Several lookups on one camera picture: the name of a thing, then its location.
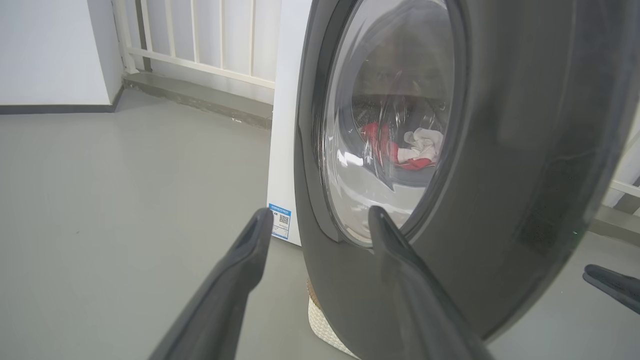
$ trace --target sticker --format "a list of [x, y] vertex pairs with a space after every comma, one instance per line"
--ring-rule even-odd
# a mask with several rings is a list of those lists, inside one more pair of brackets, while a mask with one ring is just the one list
[[269, 209], [273, 212], [273, 229], [271, 235], [283, 240], [289, 239], [289, 222], [291, 220], [291, 211], [269, 204]]

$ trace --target washing machine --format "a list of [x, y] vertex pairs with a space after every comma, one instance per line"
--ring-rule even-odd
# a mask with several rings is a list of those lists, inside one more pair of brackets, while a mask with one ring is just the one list
[[282, 1], [273, 236], [302, 246], [341, 344], [406, 355], [372, 206], [482, 339], [526, 314], [609, 184], [639, 40], [637, 1]]

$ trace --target white cloth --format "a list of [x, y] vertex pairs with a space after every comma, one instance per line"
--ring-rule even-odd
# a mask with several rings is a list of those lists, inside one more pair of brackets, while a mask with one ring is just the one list
[[404, 140], [411, 144], [410, 149], [398, 149], [398, 163], [406, 163], [407, 160], [429, 159], [432, 162], [438, 160], [442, 139], [444, 136], [437, 130], [428, 130], [418, 127], [415, 131], [404, 133]]

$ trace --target white railing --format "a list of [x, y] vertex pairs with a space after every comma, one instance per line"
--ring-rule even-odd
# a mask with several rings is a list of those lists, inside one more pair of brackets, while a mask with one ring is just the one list
[[[629, 150], [635, 146], [635, 144], [640, 140], [640, 130], [636, 131], [631, 139], [627, 141], [624, 150], [622, 150], [622, 155], [620, 156], [620, 163], [624, 160], [625, 156], [629, 153]], [[609, 185], [610, 188], [627, 193], [629, 195], [640, 197], [640, 188], [634, 186], [632, 184], [623, 183], [622, 181], [613, 180]]]
[[124, 54], [125, 69], [128, 73], [132, 74], [138, 72], [133, 60], [132, 55], [139, 55], [146, 58], [165, 61], [174, 65], [180, 65], [191, 69], [196, 69], [210, 74], [225, 76], [226, 78], [244, 81], [247, 83], [263, 86], [266, 88], [275, 88], [275, 83], [270, 80], [258, 78], [253, 76], [253, 48], [255, 37], [255, 0], [250, 0], [250, 21], [249, 21], [249, 69], [247, 73], [231, 71], [225, 69], [225, 0], [220, 0], [220, 16], [218, 22], [220, 25], [220, 67], [215, 67], [206, 63], [200, 62], [200, 44], [198, 35], [198, 0], [191, 0], [191, 30], [193, 39], [193, 61], [182, 59], [175, 54], [175, 39], [173, 34], [173, 13], [172, 13], [172, 0], [164, 0], [164, 9], [166, 12], [166, 28], [167, 37], [169, 41], [170, 54], [157, 53], [153, 51], [151, 44], [151, 28], [149, 22], [149, 13], [147, 8], [147, 0], [141, 0], [142, 7], [142, 22], [145, 30], [145, 39], [147, 41], [147, 49], [135, 48], [131, 45], [131, 33], [129, 32], [129, 22], [126, 12], [126, 0], [116, 0], [114, 5], [116, 8], [116, 17], [118, 19], [118, 28], [122, 34], [121, 41], [122, 52]]

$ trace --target floor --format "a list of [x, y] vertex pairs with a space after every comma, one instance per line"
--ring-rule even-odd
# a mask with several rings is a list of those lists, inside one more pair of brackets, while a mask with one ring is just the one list
[[[0, 117], [0, 358], [146, 359], [266, 202], [269, 133], [126, 90], [114, 114]], [[352, 359], [272, 240], [236, 359]]]

